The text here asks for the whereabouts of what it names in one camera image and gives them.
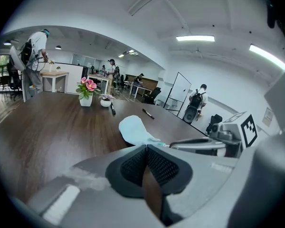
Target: white shirt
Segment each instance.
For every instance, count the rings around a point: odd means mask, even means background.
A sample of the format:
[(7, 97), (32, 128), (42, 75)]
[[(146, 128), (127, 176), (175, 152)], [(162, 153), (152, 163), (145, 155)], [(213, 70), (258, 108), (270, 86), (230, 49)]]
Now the white shirt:
[(113, 74), (115, 72), (116, 66), (111, 65), (111, 71), (109, 72), (110, 74)]
[(206, 91), (204, 90), (204, 88), (200, 88), (200, 89), (198, 90), (198, 92), (199, 92), (200, 94), (202, 94), (202, 93), (205, 92), (205, 94), (202, 95), (203, 100), (201, 101), (201, 104), (199, 105), (199, 109), (200, 109), (202, 103), (205, 103), (205, 104), (208, 103), (208, 95), (207, 95)]
[(29, 65), (28, 67), (32, 70), (40, 71), (42, 69), (42, 65), (38, 66), (38, 60), (34, 60), (34, 56), (38, 55), (38, 57), (41, 57), (41, 50), (46, 48), (47, 43), (47, 36), (43, 32), (36, 32), (33, 35), (30, 36), (29, 40), (32, 41), (32, 46), (35, 51), (35, 54), (32, 55), (30, 58), (30, 61), (33, 61), (32, 65)]

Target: dark wood tabletop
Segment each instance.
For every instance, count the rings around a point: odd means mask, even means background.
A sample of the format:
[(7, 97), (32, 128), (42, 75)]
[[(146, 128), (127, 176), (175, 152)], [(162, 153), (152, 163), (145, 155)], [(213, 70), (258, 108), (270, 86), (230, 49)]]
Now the dark wood tabletop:
[(131, 146), (118, 129), (130, 115), (140, 117), (146, 130), (167, 144), (204, 137), (160, 106), (115, 100), (112, 115), (99, 101), (95, 95), (91, 107), (81, 107), (77, 95), (42, 92), (3, 120), (0, 176), (12, 195), (26, 202), (72, 165)]

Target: black marker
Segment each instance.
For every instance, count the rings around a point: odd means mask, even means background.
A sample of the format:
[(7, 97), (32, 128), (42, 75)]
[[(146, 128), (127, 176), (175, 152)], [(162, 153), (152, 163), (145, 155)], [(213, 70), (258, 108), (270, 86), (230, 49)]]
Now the black marker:
[(111, 109), (112, 109), (112, 113), (113, 113), (113, 115), (116, 115), (116, 112), (115, 112), (115, 110), (114, 110), (113, 103), (111, 103)]
[(150, 113), (148, 113), (145, 109), (143, 109), (144, 112), (146, 112), (152, 119), (155, 119), (154, 116), (152, 116)]

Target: black office chair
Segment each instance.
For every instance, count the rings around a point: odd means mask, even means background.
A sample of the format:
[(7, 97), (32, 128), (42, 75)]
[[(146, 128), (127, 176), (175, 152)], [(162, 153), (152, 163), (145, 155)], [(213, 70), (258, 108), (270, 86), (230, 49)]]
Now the black office chair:
[(13, 90), (12, 93), (10, 93), (10, 98), (12, 98), (12, 95), (14, 95), (14, 101), (17, 95), (20, 95), (21, 92), (19, 91), (20, 88), (22, 88), (21, 80), (19, 78), (18, 70), (10, 63), (7, 64), (8, 73), (9, 73), (9, 87)]
[(124, 76), (123, 75), (121, 75), (121, 77), (120, 77), (120, 83), (119, 83), (119, 87), (118, 88), (124, 88), (124, 86), (125, 86), (125, 83), (124, 83)]
[(161, 92), (161, 88), (156, 87), (151, 94), (147, 95), (143, 95), (144, 99), (142, 101), (142, 103), (146, 103), (146, 104), (152, 104), (154, 105), (154, 99), (156, 98), (156, 96)]
[(215, 116), (211, 116), (211, 121), (209, 126), (206, 129), (207, 134), (212, 130), (213, 124), (218, 124), (223, 121), (223, 118), (220, 115), (215, 114)]
[(1, 100), (3, 100), (3, 91), (5, 90), (5, 94), (8, 95), (8, 92), (7, 92), (7, 89), (9, 90), (10, 92), (10, 88), (9, 88), (9, 80), (10, 79), (10, 76), (2, 76), (0, 77), (0, 81), (1, 81), (1, 84), (2, 84), (2, 97), (1, 97)]

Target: wooden floor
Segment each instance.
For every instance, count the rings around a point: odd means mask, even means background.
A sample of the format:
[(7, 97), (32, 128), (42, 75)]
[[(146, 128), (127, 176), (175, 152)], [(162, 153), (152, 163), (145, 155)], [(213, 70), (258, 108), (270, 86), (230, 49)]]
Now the wooden floor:
[[(129, 95), (129, 90), (115, 91), (112, 89), (112, 93), (116, 99), (125, 100), (130, 102), (141, 102), (142, 96), (137, 95), (134, 99), (133, 95)], [(14, 111), (19, 105), (23, 103), (22, 95), (18, 95), (15, 101), (10, 98), (9, 94), (0, 93), (0, 123), (6, 118), (12, 111)]]
[(22, 95), (16, 96), (14, 101), (9, 94), (0, 93), (0, 123), (22, 103)]

